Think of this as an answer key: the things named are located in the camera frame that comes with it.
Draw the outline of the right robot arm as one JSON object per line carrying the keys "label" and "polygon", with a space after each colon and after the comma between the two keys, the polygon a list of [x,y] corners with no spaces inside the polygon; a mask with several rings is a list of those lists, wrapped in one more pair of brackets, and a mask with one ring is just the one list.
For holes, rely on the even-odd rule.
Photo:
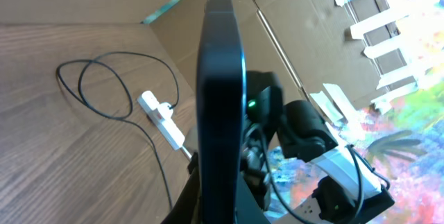
{"label": "right robot arm", "polygon": [[246,122],[241,173],[259,208],[266,211],[277,185],[267,151],[277,137],[284,158],[325,172],[313,193],[289,213],[301,223],[367,223],[395,203],[390,182],[353,148],[335,137],[309,101],[285,104],[272,72],[246,74]]}

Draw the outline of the blue Samsung Galaxy smartphone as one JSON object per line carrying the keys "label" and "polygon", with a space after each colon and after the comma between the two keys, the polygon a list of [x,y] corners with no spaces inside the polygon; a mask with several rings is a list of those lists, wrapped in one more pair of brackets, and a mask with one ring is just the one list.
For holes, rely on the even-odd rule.
{"label": "blue Samsung Galaxy smartphone", "polygon": [[232,0],[207,0],[198,49],[196,109],[203,223],[235,223],[246,66]]}

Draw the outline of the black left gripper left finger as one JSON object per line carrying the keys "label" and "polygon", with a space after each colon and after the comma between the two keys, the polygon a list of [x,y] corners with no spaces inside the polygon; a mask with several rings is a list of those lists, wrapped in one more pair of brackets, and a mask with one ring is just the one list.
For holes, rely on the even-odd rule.
{"label": "black left gripper left finger", "polygon": [[173,209],[162,224],[198,224],[200,223],[200,175],[198,153],[191,156],[187,167],[189,179]]}

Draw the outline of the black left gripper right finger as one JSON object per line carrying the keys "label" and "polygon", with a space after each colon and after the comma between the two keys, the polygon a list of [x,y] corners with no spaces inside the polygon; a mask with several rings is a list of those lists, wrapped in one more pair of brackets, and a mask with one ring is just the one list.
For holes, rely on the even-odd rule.
{"label": "black left gripper right finger", "polygon": [[236,217],[237,224],[270,224],[241,174],[237,180]]}

